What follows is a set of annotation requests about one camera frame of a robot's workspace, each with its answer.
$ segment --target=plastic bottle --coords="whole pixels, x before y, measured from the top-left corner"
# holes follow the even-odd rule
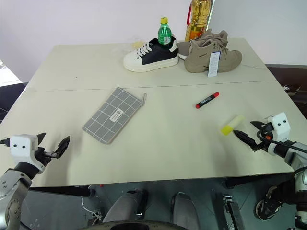
[[[158,41],[162,45],[167,45],[171,42],[172,31],[168,27],[167,18],[161,18],[161,26],[158,31]]]
[[[188,12],[186,42],[200,37],[206,31],[212,0],[192,0]]]

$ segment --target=table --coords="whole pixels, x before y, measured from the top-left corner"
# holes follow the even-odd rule
[[[120,53],[127,45],[56,46],[0,125],[0,137],[47,132],[41,146],[54,150],[71,136],[67,152],[34,179],[33,186],[107,184],[168,179],[231,177],[292,171],[282,158],[253,152],[234,134],[219,130],[238,114],[238,129],[256,138],[250,121],[286,112],[290,139],[305,143],[307,122],[244,39],[230,39],[243,53],[233,71],[208,78],[178,65],[147,73],[125,70]],[[82,131],[83,124],[116,87],[145,106],[112,144]],[[220,96],[201,109],[195,104],[213,92]],[[14,162],[1,146],[0,173]]]

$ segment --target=shoe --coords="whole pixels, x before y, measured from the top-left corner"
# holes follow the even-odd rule
[[[228,34],[225,30],[222,30],[219,34],[213,34],[211,33],[211,29],[208,29],[201,37],[196,38],[194,41],[195,42],[202,42],[203,40],[205,40],[207,37],[209,36],[210,38],[215,38],[215,37],[220,37],[224,40],[223,45],[226,47],[227,46],[227,37]],[[185,60],[187,58],[187,56],[189,55],[189,49],[191,46],[191,42],[179,42],[178,43],[178,56]]]
[[[174,37],[168,45],[161,45],[158,39],[154,38],[124,57],[124,67],[133,72],[147,72],[177,63],[178,46]]]
[[[276,188],[276,186],[270,187],[264,200],[261,200],[256,204],[255,212],[259,219],[268,220],[272,218],[279,211],[279,208],[282,207],[282,202],[271,199],[272,192]]]
[[[184,61],[186,70],[191,73],[200,73],[209,69],[210,54],[220,51],[218,72],[227,72],[236,68],[242,61],[242,54],[238,50],[229,51],[220,37],[201,41],[191,41],[191,49]]]
[[[297,91],[301,88],[300,85],[284,85],[283,89],[289,96],[296,95]]]

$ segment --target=yellow sponge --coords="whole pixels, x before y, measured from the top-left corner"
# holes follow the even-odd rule
[[[227,125],[225,125],[225,126],[221,129],[221,133],[223,133],[225,136],[227,136],[227,135],[230,134],[230,133],[235,129],[235,127],[237,127],[243,120],[244,120],[244,116],[242,116],[242,115],[236,116],[231,122],[229,122]]]

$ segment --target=red marker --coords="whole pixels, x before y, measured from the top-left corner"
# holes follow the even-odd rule
[[[214,98],[216,98],[218,95],[220,95],[219,92],[215,92],[211,96],[207,97],[206,99],[203,99],[201,102],[199,102],[195,107],[199,109],[203,105],[207,104],[209,101],[212,101]]]

